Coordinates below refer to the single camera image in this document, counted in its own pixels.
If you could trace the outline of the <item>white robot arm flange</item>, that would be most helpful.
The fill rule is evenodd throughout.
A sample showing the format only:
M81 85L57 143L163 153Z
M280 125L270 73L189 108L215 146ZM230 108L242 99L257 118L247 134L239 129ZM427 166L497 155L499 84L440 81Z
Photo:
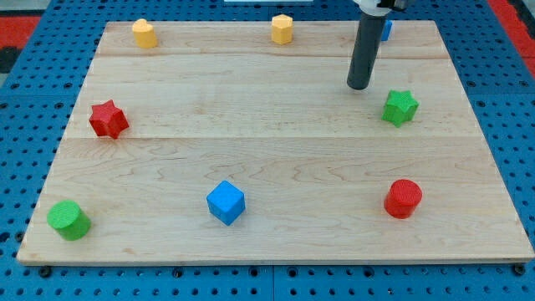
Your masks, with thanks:
M415 3L415 0L353 0L353 2L367 15L384 17L391 11L405 11Z

